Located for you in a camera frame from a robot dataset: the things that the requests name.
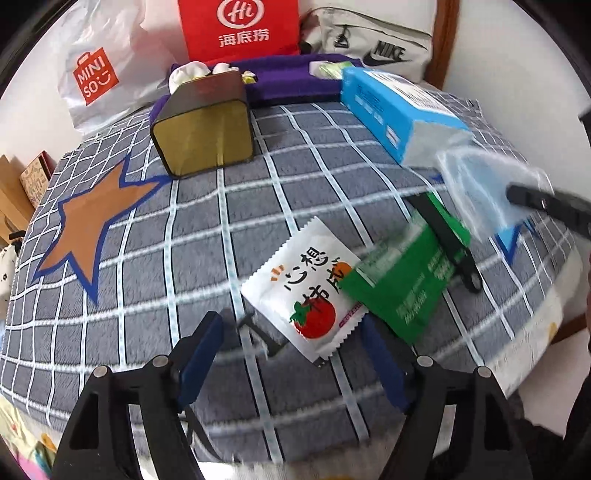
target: bed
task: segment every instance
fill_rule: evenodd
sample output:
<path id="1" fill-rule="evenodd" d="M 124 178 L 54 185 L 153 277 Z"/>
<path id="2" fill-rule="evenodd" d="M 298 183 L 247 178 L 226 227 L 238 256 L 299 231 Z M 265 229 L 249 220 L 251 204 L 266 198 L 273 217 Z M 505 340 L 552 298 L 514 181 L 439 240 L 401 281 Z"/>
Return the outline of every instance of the bed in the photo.
<path id="1" fill-rule="evenodd" d="M 438 24 L 439 17 L 436 34 L 450 20 Z M 522 159 L 477 101 L 431 95 L 485 148 Z M 242 318 L 251 306 L 239 294 L 241 282 L 312 216 L 363 255 L 405 225 L 406 196 L 432 191 L 455 213 L 436 171 L 395 164 L 342 104 L 280 105 L 252 112 L 253 161 L 163 181 L 110 224 L 96 291 L 82 287 L 71 261 L 35 276 L 64 223 L 60 202 L 92 190 L 116 168 L 129 183 L 165 174 L 149 113 L 112 125 L 59 162 L 15 269 L 0 390 L 56 443 L 94 368 L 143 365 L 191 334 L 208 310 L 228 307 Z M 495 241 L 473 242 L 484 292 L 472 295 L 452 281 L 418 353 L 465 371 L 486 364 L 507 394 L 519 386 L 560 326 L 581 269 L 570 232 L 549 218 L 533 221 L 536 234 L 520 235 L 512 265 Z M 377 477 L 403 416 L 387 402 L 358 333 L 322 368 L 290 344 L 273 358 L 266 352 L 248 329 L 226 332 L 192 405 L 206 434 L 191 437 L 197 458 L 234 463 L 232 478 Z M 131 417 L 138 453 L 148 458 L 139 411 Z M 449 433 L 446 423 L 440 448 Z"/>

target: green box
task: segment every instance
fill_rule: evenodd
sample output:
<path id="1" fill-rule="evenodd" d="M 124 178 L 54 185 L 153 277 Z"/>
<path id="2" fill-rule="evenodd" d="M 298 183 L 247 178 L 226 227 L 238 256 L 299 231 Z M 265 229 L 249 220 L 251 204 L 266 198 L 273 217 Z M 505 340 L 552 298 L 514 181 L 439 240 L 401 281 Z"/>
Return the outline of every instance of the green box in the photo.
<path id="1" fill-rule="evenodd" d="M 470 233 L 431 193 L 437 210 L 468 247 Z M 457 262 L 464 256 L 458 252 Z M 363 303 L 407 343 L 428 324 L 441 292 L 455 272 L 433 230 L 415 211 L 404 231 L 371 252 L 339 281 L 351 298 Z"/>

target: tomato sauce packet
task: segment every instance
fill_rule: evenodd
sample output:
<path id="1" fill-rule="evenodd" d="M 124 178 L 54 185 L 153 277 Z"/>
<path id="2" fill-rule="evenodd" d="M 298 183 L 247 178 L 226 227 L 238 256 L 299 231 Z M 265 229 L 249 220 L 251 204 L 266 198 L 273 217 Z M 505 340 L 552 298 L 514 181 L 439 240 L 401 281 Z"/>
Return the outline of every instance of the tomato sauce packet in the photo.
<path id="1" fill-rule="evenodd" d="M 253 273 L 242 295 L 310 362 L 325 361 L 368 312 L 338 287 L 358 261 L 314 217 Z"/>

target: tomato illustration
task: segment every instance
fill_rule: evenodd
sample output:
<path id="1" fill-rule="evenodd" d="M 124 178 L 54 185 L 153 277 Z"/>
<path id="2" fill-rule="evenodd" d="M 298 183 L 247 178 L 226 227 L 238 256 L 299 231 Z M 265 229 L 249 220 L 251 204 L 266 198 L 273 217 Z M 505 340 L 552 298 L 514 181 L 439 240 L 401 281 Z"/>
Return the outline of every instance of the tomato illustration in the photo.
<path id="1" fill-rule="evenodd" d="M 335 308 L 323 297 L 308 299 L 304 303 L 297 301 L 294 308 L 290 321 L 304 338 L 320 338 L 335 324 Z"/>

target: blue gripper pad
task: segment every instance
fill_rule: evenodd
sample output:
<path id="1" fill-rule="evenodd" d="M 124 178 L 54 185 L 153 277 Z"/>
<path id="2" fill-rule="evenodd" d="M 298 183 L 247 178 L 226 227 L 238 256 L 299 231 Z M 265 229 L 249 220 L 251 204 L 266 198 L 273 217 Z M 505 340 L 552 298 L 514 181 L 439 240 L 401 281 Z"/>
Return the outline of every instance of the blue gripper pad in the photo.
<path id="1" fill-rule="evenodd" d="M 396 337 L 381 319 L 367 313 L 361 323 L 363 347 L 374 364 L 388 401 L 406 413 L 416 399 L 411 386 L 414 378 L 410 347 Z"/>
<path id="2" fill-rule="evenodd" d="M 185 407 L 197 399 L 201 387 L 203 386 L 203 382 L 205 381 L 205 377 L 212 366 L 213 358 L 216 356 L 222 343 L 223 320 L 219 313 L 215 313 L 215 317 L 206 327 L 206 331 L 203 332 L 197 348 L 194 350 L 193 355 L 181 372 L 181 388 L 177 397 L 177 403 L 181 410 L 184 410 Z"/>

